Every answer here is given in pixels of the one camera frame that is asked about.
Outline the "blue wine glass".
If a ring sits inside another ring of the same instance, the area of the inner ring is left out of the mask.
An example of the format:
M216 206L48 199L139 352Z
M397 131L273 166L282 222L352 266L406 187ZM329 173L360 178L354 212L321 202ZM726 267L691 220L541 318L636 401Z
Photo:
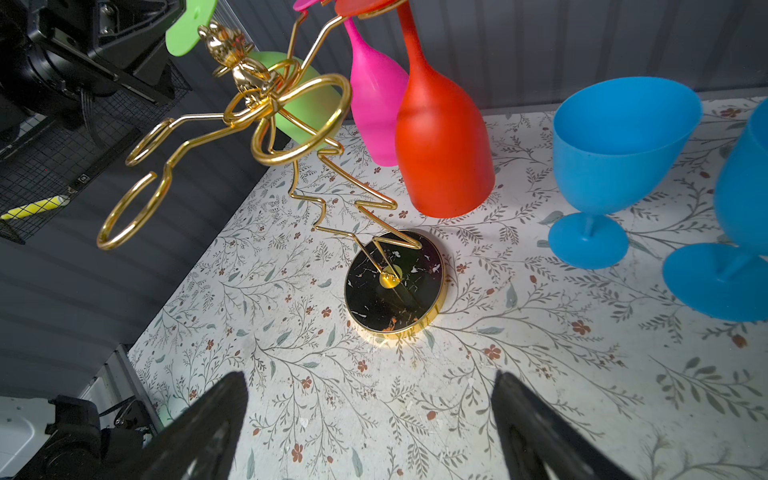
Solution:
M658 77L600 82L563 102L553 118L553 173L576 211L551 227L554 255L586 270L619 263L629 239L613 214L653 192L702 114L692 89Z
M714 210L728 244L678 249L663 264L688 307L733 322L767 319L767 103L753 111L720 171Z

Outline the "green wine glass back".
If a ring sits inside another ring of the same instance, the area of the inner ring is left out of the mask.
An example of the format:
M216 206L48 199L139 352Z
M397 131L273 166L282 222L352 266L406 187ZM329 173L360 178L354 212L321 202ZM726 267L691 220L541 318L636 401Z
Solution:
M312 1L296 1L293 10L299 14L291 32L289 51L256 51L245 32L213 19L217 1L188 1L185 12L165 33L168 52L181 57L203 42L218 63L215 77L231 76L238 96L231 106L243 104L248 110L272 105L274 100L291 94L282 104L267 112L275 128L298 143L311 135L302 129L322 129L331 119L342 95L336 87L321 84L321 76L310 65L294 55L298 30L308 16Z

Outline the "red wine glass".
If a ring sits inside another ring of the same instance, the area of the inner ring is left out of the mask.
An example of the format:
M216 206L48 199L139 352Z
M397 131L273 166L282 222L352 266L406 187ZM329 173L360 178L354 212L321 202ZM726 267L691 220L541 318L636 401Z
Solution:
M427 61L406 1L338 1L342 17L397 11L409 59L409 81L396 121L399 169L414 207L432 218L465 215L495 185L489 135L470 96Z

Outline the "magenta wine glass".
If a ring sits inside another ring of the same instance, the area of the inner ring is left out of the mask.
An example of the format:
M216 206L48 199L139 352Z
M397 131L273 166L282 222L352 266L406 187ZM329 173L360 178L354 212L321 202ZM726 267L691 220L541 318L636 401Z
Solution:
M372 160L382 167L395 167L396 120L408 74L393 59L372 48L352 18L345 19L344 27L352 47L349 82L354 123Z

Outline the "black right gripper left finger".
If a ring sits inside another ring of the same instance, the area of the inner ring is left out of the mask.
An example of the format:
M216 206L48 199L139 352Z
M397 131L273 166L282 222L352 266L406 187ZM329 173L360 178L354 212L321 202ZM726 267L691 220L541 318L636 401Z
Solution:
M130 479L227 479L248 403L245 376L224 375L128 465Z

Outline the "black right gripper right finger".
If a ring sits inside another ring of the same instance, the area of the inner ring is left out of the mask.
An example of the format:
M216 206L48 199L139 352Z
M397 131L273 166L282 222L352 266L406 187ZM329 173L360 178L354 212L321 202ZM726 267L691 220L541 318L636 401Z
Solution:
M491 407L510 478L631 477L513 374L496 372Z

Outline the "blue wine glass front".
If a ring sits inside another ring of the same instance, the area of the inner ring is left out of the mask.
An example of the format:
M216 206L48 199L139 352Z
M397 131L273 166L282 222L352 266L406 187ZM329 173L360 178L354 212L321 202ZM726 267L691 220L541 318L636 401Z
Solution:
M714 210L728 244L678 249L663 264L688 307L733 322L767 319L767 103L753 111L720 171Z

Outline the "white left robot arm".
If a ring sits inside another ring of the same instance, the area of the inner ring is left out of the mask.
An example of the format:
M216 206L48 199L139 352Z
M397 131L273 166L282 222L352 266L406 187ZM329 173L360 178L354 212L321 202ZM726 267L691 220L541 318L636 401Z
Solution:
M119 90L153 104L173 97L165 33L184 1L4 1L1 131L34 114L75 113Z

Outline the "gold wine glass rack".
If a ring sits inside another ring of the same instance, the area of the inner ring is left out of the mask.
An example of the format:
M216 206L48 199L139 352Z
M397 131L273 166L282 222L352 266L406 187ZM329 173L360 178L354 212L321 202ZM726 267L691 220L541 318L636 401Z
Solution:
M323 26L303 59L305 64L311 65L329 33L343 25L346 18L337 15ZM435 320L444 304L446 276L443 258L436 244L427 236L413 230L398 230L376 216L374 209L394 210L397 202L334 162L334 157L344 151L334 135L350 110L352 91L349 80L340 74L320 76L321 84L336 87L342 95L342 102L322 129L315 131L302 127L311 135L305 143L289 138L268 119L267 112L272 106L286 102L292 97L291 94L274 100L266 108L248 110L243 104L235 108L231 106L238 96L237 91L221 113L189 114L158 123L127 156L127 165L136 166L144 161L185 123L215 121L222 127L184 141L167 159L160 174L150 172L134 184L107 216L97 235L98 248L104 251L116 249L138 233L166 197L174 168L192 149L252 128L251 153L254 159L268 167L291 165L293 180L290 197L319 206L320 215L313 224L314 230L353 241L359 239L353 231L325 225L327 205L324 199L298 193L300 162L308 155L316 154L336 175L370 195L369 200L357 200L354 205L385 232L373 237L367 244L359 243L359 251L346 274L344 299L352 322L373 336L384 339L400 338L424 330Z

